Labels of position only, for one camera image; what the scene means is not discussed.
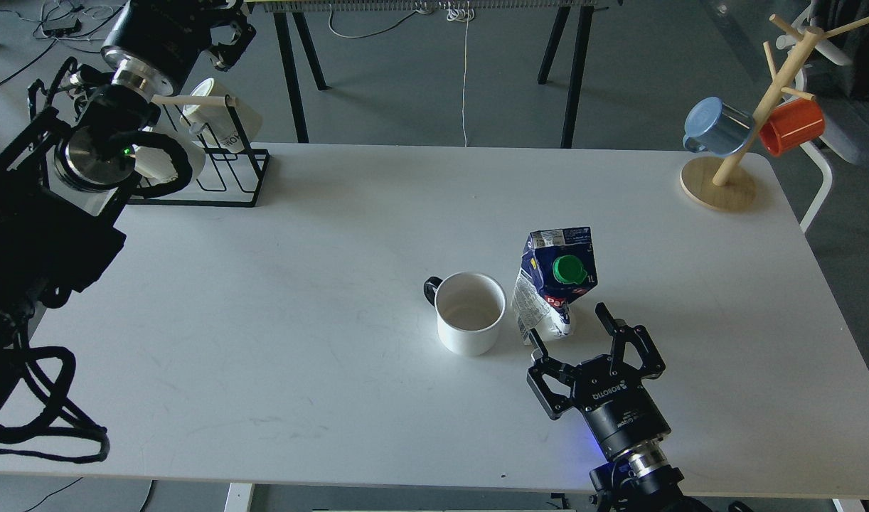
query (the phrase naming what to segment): black mug handle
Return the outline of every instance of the black mug handle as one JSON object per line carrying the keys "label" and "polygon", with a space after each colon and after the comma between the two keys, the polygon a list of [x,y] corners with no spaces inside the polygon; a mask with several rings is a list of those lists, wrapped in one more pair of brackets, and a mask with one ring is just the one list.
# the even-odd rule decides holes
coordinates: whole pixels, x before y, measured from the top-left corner
{"label": "black mug handle", "polygon": [[425,285],[422,286],[422,293],[425,294],[425,298],[428,299],[428,304],[431,304],[432,306],[435,305],[435,292],[437,292],[437,288],[438,286],[441,286],[442,282],[444,281],[435,276],[431,276],[425,280]]}

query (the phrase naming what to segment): gripper logo text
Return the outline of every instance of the gripper logo text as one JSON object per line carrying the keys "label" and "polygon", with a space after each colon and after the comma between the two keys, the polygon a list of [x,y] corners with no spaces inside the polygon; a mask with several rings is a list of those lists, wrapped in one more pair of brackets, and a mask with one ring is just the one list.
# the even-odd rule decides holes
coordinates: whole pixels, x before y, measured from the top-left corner
{"label": "gripper logo text", "polygon": [[600,391],[598,393],[593,393],[593,400],[598,400],[600,398],[604,398],[605,396],[611,395],[616,391],[621,391],[623,389],[627,389],[626,383],[620,383],[619,385],[613,385],[604,391]]}

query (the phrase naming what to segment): power strip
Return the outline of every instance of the power strip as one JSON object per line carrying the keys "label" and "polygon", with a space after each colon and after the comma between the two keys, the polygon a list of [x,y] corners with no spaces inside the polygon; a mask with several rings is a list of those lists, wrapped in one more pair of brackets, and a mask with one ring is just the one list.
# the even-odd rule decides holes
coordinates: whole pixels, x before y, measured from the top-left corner
{"label": "power strip", "polygon": [[80,20],[74,16],[42,23],[42,33],[47,38],[64,38],[77,32],[80,32]]}

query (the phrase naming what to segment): black table leg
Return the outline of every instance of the black table leg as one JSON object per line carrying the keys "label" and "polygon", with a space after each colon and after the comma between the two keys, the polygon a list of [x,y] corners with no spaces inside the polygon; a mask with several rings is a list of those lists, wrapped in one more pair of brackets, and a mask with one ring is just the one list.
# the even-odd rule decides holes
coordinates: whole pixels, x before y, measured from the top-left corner
{"label": "black table leg", "polygon": [[551,36],[548,36],[548,46],[545,47],[545,56],[542,57],[542,67],[539,68],[539,78],[536,80],[539,85],[544,85],[548,80],[548,72],[551,71],[552,62],[555,62],[555,53],[558,52],[558,43],[561,42],[568,14],[570,14],[570,7],[558,7],[555,25],[551,27]]}
{"label": "black table leg", "polygon": [[314,75],[314,84],[317,85],[318,91],[328,90],[330,87],[327,87],[327,83],[324,82],[324,73],[321,72],[321,63],[318,62],[318,54],[314,51],[314,41],[311,39],[311,32],[308,32],[308,23],[305,21],[305,13],[292,13],[292,19],[295,20],[295,29],[299,33],[299,38],[302,40],[302,47],[305,48],[308,65],[311,67],[311,74]]}
{"label": "black table leg", "polygon": [[289,90],[289,104],[292,106],[292,121],[295,123],[295,137],[298,142],[308,142],[308,127],[305,126],[305,111],[302,108],[302,94],[299,91],[299,78],[295,72],[295,58],[292,56],[292,39],[289,38],[289,24],[285,13],[273,13],[276,38],[279,43],[279,57],[282,59],[282,72]]}
{"label": "black table leg", "polygon": [[580,7],[577,21],[577,41],[574,43],[574,64],[570,69],[570,85],[567,89],[567,110],[564,113],[564,131],[561,133],[561,148],[569,149],[574,143],[574,126],[577,124],[577,108],[580,107],[580,88],[583,85],[583,68],[587,62],[587,45],[593,25],[594,6]]}

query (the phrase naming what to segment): blue mug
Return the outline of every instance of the blue mug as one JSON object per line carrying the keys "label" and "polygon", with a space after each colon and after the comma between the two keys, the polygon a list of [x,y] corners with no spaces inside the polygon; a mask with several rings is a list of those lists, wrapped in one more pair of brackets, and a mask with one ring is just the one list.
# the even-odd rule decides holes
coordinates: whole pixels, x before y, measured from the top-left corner
{"label": "blue mug", "polygon": [[754,129],[754,117],[728,106],[718,97],[708,97],[691,108],[684,121],[684,149],[728,156],[744,146]]}

